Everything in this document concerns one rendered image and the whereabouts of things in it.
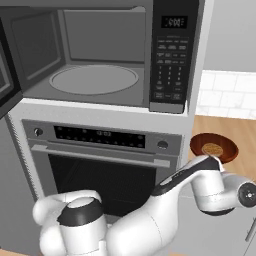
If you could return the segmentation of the oven door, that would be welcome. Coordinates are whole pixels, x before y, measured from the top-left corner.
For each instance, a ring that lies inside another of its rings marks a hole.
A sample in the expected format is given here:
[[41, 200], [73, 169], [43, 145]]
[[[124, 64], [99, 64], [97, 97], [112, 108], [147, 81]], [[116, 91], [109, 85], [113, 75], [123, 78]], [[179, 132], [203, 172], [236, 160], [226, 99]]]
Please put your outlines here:
[[46, 196], [78, 190], [94, 190], [100, 195], [104, 213], [108, 216], [121, 217], [141, 207], [149, 198], [154, 186], [176, 171], [178, 162], [176, 156], [158, 152], [123, 151], [62, 143], [37, 142], [35, 144], [54, 145], [58, 148], [73, 146], [75, 148], [140, 153], [170, 161], [171, 166], [169, 168], [147, 167], [33, 152], [31, 150]]

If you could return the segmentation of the grey microwave oven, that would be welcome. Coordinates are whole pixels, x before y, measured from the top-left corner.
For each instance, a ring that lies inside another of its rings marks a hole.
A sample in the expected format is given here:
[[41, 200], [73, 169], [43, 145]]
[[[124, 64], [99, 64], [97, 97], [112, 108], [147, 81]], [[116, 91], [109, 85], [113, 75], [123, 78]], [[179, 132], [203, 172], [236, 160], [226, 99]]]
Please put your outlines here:
[[181, 114], [200, 0], [0, 0], [24, 98]]

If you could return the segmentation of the round tan waffle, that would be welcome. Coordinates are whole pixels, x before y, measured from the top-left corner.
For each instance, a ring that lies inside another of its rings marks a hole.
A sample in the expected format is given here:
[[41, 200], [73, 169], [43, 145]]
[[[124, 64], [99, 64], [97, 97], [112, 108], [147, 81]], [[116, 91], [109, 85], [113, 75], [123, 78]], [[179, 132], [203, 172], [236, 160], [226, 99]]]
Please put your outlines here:
[[219, 157], [223, 154], [223, 149], [221, 146], [214, 143], [206, 143], [202, 147], [202, 152], [204, 154], [213, 155]]

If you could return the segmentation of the brown wooden bowl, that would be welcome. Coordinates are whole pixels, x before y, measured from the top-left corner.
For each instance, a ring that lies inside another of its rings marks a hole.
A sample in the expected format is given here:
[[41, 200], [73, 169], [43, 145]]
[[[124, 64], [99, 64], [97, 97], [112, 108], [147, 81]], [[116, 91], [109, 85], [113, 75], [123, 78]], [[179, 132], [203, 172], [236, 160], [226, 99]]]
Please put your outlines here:
[[239, 153], [237, 145], [222, 135], [215, 133], [200, 133], [191, 138], [190, 149], [196, 155], [203, 155], [202, 147], [206, 143], [214, 143], [222, 147], [223, 154], [218, 158], [222, 163], [233, 161]]

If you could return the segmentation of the black microwave door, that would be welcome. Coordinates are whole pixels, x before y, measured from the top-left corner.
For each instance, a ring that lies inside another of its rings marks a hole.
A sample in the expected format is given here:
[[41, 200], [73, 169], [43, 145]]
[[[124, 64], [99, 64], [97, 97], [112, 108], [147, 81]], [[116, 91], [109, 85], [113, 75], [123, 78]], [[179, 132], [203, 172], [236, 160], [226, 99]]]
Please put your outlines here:
[[22, 100], [22, 91], [3, 21], [0, 19], [0, 119]]

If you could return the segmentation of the grey cabinet door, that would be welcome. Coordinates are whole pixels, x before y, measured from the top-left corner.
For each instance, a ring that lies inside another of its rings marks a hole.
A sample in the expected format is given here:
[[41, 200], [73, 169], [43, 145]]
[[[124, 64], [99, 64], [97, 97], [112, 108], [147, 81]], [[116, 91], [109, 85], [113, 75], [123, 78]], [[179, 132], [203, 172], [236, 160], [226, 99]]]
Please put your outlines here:
[[243, 256], [256, 207], [223, 216], [202, 213], [193, 198], [179, 199], [179, 224], [171, 251], [185, 256]]

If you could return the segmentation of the stainless steel oven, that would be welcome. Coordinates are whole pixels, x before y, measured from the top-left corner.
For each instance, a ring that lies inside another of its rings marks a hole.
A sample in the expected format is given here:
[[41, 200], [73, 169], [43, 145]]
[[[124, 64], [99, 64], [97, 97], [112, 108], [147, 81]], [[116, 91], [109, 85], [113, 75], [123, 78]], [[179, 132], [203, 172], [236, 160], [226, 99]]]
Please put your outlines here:
[[46, 196], [94, 190], [104, 213], [122, 217], [141, 207], [157, 183], [177, 169], [182, 137], [55, 122], [22, 122]]

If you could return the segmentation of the grey tall cabinet housing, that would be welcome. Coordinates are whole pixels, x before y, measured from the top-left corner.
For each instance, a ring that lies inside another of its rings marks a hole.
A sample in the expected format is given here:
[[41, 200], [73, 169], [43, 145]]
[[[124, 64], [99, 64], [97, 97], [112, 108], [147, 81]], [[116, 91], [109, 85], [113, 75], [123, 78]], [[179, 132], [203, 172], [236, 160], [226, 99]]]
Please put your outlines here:
[[120, 129], [157, 134], [178, 134], [182, 137], [181, 151], [178, 156], [180, 165], [187, 162], [190, 137], [194, 124], [199, 86], [206, 52], [210, 19], [214, 0], [200, 0], [204, 5], [200, 15], [201, 27], [196, 33], [196, 53], [192, 58], [192, 78], [190, 99], [182, 114], [151, 112], [146, 108], [117, 105], [89, 104], [67, 101], [52, 101], [25, 98], [6, 115], [9, 128], [17, 141], [24, 173], [29, 183], [33, 199], [45, 195], [37, 168], [29, 149], [22, 122], [24, 120], [44, 121], [46, 123], [90, 126], [96, 128]]

